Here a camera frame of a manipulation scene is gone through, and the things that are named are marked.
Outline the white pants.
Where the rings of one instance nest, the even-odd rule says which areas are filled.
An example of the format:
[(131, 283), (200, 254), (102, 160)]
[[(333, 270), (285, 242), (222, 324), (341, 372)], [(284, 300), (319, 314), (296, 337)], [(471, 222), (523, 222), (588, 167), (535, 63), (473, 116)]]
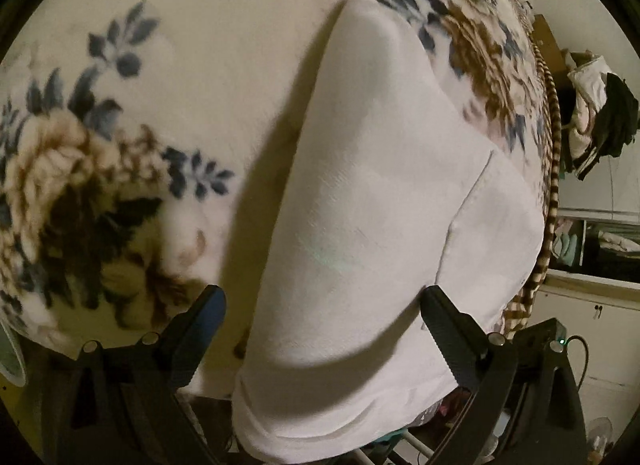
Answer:
[(319, 68), (262, 274), (232, 419), (268, 463), (328, 459), (454, 389), (420, 317), (440, 286), (484, 329), (544, 235), (512, 162), (440, 89), (410, 26), (348, 0)]

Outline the white wardrobe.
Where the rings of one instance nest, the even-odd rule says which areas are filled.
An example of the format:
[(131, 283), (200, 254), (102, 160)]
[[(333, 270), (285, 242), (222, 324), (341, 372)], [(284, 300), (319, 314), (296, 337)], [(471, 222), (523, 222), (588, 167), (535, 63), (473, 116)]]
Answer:
[(561, 181), (554, 257), (533, 321), (558, 319), (585, 419), (621, 433), (639, 405), (639, 170), (602, 159)]

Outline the teal plastic rack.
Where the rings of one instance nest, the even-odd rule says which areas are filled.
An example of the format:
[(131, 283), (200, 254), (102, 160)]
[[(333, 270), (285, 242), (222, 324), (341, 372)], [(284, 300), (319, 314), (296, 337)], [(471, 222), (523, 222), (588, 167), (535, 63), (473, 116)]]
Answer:
[(367, 443), (348, 452), (345, 457), (355, 464), (408, 464), (431, 463), (435, 450), (407, 428)]

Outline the floral fleece blanket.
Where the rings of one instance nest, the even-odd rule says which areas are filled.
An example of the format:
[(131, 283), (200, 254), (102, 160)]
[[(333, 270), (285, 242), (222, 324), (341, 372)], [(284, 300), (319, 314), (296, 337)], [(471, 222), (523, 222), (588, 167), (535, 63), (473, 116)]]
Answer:
[[(373, 0), (547, 217), (551, 124), (516, 0)], [(44, 0), (1, 63), (1, 320), (76, 357), (207, 285), (227, 326), (189, 386), (226, 399), (326, 40), (345, 0)]]

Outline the white clothes on chair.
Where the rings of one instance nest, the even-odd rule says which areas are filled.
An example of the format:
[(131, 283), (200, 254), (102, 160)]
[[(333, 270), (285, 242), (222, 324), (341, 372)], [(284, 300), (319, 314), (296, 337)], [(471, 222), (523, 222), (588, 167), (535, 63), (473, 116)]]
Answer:
[(610, 66), (602, 55), (589, 55), (587, 61), (576, 65), (568, 79), (576, 91), (576, 103), (567, 129), (570, 158), (574, 165), (584, 156), (592, 143), (597, 113), (606, 102), (606, 76)]

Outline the cardboard box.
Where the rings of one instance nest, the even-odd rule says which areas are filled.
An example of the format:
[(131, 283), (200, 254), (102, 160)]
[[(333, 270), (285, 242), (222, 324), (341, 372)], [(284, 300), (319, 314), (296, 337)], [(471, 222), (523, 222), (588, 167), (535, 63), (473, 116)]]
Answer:
[(556, 42), (551, 28), (541, 14), (536, 14), (533, 24), (533, 40), (540, 50), (542, 57), (546, 61), (548, 69), (553, 76), (554, 82), (558, 87), (568, 87), (570, 80), (568, 79), (568, 69), (565, 64), (564, 56)]

